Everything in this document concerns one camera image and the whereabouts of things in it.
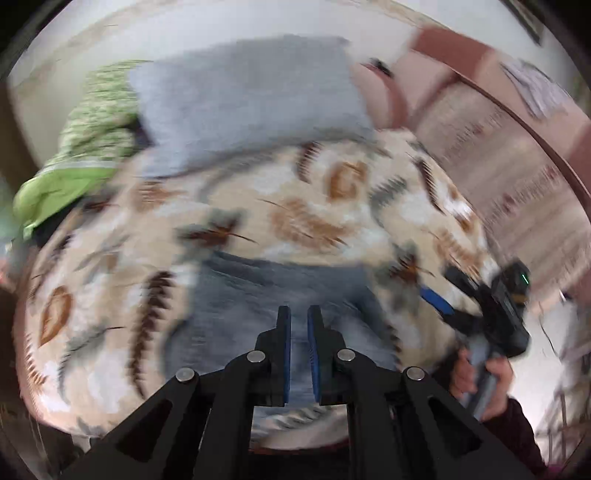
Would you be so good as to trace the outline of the grey quilted pillow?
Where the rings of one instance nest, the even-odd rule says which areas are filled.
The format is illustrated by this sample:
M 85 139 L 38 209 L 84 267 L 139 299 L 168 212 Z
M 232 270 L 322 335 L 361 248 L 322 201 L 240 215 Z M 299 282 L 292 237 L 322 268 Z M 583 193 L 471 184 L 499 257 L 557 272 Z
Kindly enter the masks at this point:
M 146 178 L 284 146 L 375 138 L 341 37 L 219 44 L 144 63 L 128 78 L 153 148 Z

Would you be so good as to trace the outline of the cream leaf pattern blanket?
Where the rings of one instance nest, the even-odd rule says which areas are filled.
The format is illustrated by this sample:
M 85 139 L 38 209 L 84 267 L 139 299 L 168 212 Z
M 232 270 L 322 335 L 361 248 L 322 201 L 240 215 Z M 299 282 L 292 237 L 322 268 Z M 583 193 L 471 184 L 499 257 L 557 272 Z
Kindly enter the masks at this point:
M 435 366 L 456 336 L 423 300 L 476 304 L 444 277 L 496 270 L 482 221 L 415 135 L 281 148 L 168 179 L 145 150 L 59 223 L 28 267 L 14 322 L 22 398 L 39 421 L 100 437 L 175 372 L 221 370 L 291 314 L 290 395 L 252 439 L 336 442 L 345 410 L 315 401 L 307 313 L 377 365 Z

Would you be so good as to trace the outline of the dark framed wall picture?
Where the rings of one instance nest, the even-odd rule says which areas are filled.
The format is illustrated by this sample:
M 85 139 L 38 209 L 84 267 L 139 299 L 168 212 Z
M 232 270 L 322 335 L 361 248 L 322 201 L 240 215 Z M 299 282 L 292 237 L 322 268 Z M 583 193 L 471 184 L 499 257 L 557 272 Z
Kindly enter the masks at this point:
M 542 45 L 545 24 L 543 18 L 535 11 L 531 1 L 501 0 L 501 3 L 513 14 L 519 24 L 526 30 L 531 40 L 538 46 Z

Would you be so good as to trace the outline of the green patterned quilt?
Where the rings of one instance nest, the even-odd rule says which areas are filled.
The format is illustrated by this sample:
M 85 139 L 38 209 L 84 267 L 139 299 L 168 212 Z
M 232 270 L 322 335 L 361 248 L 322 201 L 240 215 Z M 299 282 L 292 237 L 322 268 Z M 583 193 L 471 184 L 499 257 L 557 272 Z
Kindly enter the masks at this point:
M 138 118 L 138 103 L 129 73 L 144 63 L 121 61 L 87 75 L 82 98 L 61 130 L 57 153 L 15 195 L 13 211 L 24 238 L 110 179 L 134 155 L 130 126 Z

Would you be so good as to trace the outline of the striped patterned pillow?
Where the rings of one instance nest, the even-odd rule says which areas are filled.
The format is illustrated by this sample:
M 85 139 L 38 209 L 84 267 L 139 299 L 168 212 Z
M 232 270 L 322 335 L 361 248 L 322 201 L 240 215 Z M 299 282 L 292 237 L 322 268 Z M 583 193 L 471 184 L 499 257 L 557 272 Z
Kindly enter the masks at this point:
M 532 295 L 568 289 L 590 266 L 590 221 L 538 142 L 501 106 L 448 81 L 420 113 L 415 136 L 483 221 L 500 264 L 520 259 Z

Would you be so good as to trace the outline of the dark red right sleeve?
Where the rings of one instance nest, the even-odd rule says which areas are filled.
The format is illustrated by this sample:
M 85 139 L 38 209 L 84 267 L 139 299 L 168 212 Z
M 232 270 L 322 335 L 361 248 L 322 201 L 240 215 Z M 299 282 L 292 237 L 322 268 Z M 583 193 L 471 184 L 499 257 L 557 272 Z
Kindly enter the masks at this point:
M 531 471 L 536 479 L 555 478 L 555 473 L 542 458 L 533 429 L 517 400 L 509 397 L 505 411 L 484 421 L 483 425 Z

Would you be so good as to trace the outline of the grey denim pants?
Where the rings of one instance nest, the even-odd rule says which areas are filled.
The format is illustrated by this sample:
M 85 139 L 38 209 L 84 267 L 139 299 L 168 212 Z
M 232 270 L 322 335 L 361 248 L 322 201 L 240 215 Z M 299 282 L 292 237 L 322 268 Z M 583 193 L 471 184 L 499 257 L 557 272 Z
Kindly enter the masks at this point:
M 304 266 L 214 254 L 202 263 L 188 293 L 188 312 L 164 342 L 162 368 L 199 374 L 221 370 L 276 325 L 280 306 L 291 313 L 290 398 L 287 407 L 257 407 L 252 442 L 271 448 L 313 448 L 348 436 L 346 409 L 315 402 L 308 361 L 307 313 L 322 310 L 325 326 L 346 346 L 394 370 L 398 345 L 362 265 Z

